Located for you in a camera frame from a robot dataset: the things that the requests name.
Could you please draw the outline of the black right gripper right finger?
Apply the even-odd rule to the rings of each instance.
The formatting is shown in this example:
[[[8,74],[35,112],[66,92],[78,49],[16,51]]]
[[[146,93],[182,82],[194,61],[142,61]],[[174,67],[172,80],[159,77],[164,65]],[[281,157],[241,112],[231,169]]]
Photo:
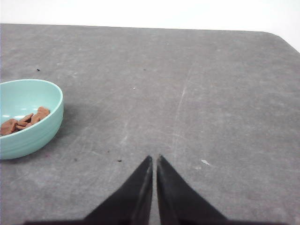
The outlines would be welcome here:
[[[194,191],[162,155],[157,159],[157,198],[163,225],[226,222],[226,217]]]

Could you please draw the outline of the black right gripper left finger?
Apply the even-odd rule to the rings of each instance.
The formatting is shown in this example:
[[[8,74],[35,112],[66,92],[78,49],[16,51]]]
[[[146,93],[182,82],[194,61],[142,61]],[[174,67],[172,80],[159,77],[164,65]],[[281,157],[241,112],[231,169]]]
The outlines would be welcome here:
[[[153,163],[147,156],[129,178],[84,220],[97,225],[147,225],[152,202]]]

